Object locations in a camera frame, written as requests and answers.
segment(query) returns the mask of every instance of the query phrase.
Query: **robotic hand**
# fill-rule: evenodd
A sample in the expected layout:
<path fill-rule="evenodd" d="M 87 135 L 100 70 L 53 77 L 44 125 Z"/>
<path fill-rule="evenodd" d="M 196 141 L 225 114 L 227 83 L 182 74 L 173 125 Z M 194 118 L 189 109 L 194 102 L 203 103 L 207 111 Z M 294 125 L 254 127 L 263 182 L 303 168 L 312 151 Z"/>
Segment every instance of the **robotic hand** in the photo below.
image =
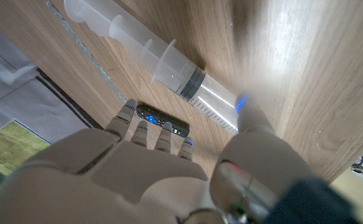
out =
<path fill-rule="evenodd" d="M 170 154 L 171 124 L 154 150 L 145 121 L 124 140 L 135 107 L 128 100 L 104 131 L 84 129 L 26 161 L 0 188 L 0 223 L 292 223 L 280 220 L 294 212 L 285 203 L 300 206 L 288 195 L 318 193 L 290 192 L 313 174 L 252 101 L 238 104 L 239 134 L 211 180 L 191 161 L 190 138 Z"/>

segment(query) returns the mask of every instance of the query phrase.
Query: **wood grain surface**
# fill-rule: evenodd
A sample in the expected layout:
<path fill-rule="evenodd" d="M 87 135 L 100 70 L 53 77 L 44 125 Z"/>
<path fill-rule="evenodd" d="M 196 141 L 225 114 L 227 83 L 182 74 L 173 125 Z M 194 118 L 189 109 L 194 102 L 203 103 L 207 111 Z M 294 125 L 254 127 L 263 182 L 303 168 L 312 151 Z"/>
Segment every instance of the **wood grain surface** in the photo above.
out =
<path fill-rule="evenodd" d="M 235 95 L 249 90 L 277 135 L 322 178 L 335 179 L 363 153 L 363 1 L 116 2 L 164 41 L 177 39 L 177 49 Z M 211 176 L 232 136 L 150 84 L 116 40 L 69 20 L 62 0 L 52 3 L 126 98 L 190 124 L 193 160 Z M 102 126 L 122 106 L 44 1 L 0 0 L 0 30 Z M 181 142 L 173 135 L 172 153 Z"/>

